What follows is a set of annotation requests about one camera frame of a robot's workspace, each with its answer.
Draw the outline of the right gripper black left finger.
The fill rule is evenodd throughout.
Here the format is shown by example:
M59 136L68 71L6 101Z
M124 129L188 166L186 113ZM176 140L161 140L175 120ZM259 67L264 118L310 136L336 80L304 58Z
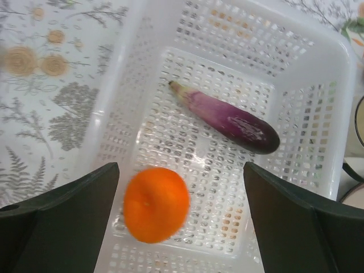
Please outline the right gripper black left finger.
M118 180L108 163L1 208L1 272L93 272Z

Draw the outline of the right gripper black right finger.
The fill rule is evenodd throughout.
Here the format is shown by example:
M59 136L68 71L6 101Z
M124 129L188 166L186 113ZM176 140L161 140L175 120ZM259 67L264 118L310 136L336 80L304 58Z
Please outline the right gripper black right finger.
M265 272L363 272L363 210L248 162L243 176Z

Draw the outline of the fake orange mandarin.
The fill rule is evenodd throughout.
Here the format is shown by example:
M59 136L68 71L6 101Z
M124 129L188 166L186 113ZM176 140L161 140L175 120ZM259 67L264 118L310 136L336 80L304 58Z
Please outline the fake orange mandarin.
M146 168L133 176L126 187L124 222L138 241L163 242L184 225L189 205L187 185L175 171Z

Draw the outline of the purple fake eggplant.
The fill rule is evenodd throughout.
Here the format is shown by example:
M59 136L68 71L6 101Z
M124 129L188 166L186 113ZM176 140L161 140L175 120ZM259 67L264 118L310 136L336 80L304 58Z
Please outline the purple fake eggplant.
M278 133L264 120L176 81L168 85L189 111L237 145L260 155L278 149Z

